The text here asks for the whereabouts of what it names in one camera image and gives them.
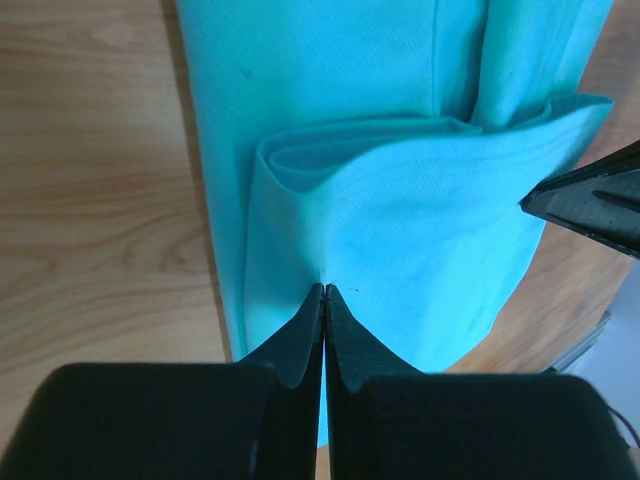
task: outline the black cable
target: black cable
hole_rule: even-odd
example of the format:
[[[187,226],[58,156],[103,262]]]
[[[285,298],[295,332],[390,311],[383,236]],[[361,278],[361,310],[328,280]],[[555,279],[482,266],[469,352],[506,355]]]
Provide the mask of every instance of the black cable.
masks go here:
[[[629,420],[627,420],[624,415],[622,415],[619,411],[617,411],[611,405],[608,405],[608,407],[609,407],[609,411],[613,415],[615,415],[618,418],[618,420],[620,420],[624,424],[625,427],[627,427],[627,430],[633,437],[633,441],[636,442],[636,447],[640,448],[640,436],[638,436],[638,432],[636,432],[636,429],[633,428],[633,425],[631,425],[631,422],[629,422]]]

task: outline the blue cloth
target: blue cloth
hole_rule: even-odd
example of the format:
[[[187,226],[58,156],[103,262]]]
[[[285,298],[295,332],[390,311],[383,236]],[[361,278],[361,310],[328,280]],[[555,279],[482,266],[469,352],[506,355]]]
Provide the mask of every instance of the blue cloth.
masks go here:
[[[576,93],[611,2],[178,6],[234,357],[314,282],[421,370],[477,345],[542,234],[518,202],[611,108]]]

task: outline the turquoise towel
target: turquoise towel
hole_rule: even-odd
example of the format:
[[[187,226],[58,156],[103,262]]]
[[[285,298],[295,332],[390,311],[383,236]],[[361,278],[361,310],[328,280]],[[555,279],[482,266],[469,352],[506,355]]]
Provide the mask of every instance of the turquoise towel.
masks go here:
[[[179,1],[234,358],[314,282],[421,370],[477,345],[542,234],[519,200],[611,108],[576,93],[610,3]]]

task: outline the wooden table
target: wooden table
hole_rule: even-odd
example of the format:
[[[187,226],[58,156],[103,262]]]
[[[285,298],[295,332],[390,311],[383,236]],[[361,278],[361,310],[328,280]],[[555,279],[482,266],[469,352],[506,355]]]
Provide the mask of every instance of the wooden table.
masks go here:
[[[586,161],[640,136],[636,3],[618,0],[584,77],[617,101]],[[59,365],[228,352],[172,3],[0,1],[0,108],[2,448]],[[549,226],[494,331],[453,370],[545,366],[630,264]]]

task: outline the wood grain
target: wood grain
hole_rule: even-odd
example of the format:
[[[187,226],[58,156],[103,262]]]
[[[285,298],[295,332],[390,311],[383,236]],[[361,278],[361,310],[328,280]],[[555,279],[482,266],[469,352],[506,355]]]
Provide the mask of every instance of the wood grain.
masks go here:
[[[617,101],[588,160],[640,132],[636,0],[583,89]],[[0,450],[76,361],[227,358],[175,9],[0,0]],[[630,261],[548,227],[491,335],[454,371],[536,370],[588,332]],[[328,478],[319,452],[318,478]]]

